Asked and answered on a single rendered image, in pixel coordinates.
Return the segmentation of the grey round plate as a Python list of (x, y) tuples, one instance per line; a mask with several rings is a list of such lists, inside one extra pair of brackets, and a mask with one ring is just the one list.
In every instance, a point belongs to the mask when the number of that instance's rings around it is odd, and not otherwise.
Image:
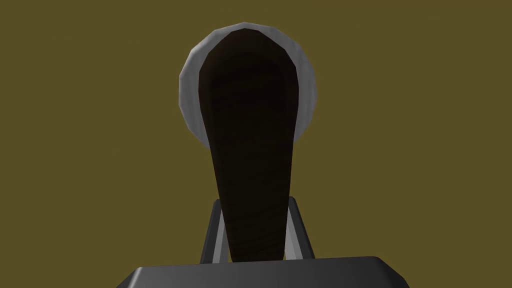
[(262, 33), (281, 46), (293, 61), (299, 85), (298, 110), (293, 140), (297, 142), (311, 123), (318, 100), (315, 70), (301, 46), (289, 36), (273, 26), (250, 22), (241, 22), (215, 29), (190, 50), (179, 74), (178, 85), (178, 104), (188, 129), (206, 148), (210, 147), (200, 107), (200, 70), (211, 50), (231, 32), (240, 29), (251, 29)]

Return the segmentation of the dark brown wooden spoon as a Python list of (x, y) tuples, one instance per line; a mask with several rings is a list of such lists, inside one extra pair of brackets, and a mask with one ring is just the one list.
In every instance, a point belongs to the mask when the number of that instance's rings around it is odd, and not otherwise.
[(199, 72), (198, 96), (233, 262), (284, 258), (296, 66), (258, 30), (230, 32)]

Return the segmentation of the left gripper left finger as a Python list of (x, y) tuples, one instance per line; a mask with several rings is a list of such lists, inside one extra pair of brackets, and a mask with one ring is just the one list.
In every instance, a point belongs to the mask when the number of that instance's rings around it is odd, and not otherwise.
[(225, 219), (219, 199), (213, 203), (200, 264), (229, 262), (229, 243)]

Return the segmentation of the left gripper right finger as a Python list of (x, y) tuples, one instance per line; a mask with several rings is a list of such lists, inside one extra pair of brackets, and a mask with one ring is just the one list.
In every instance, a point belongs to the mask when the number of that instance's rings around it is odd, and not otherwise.
[(315, 254), (294, 197), (288, 198), (284, 247), (285, 260), (315, 259)]

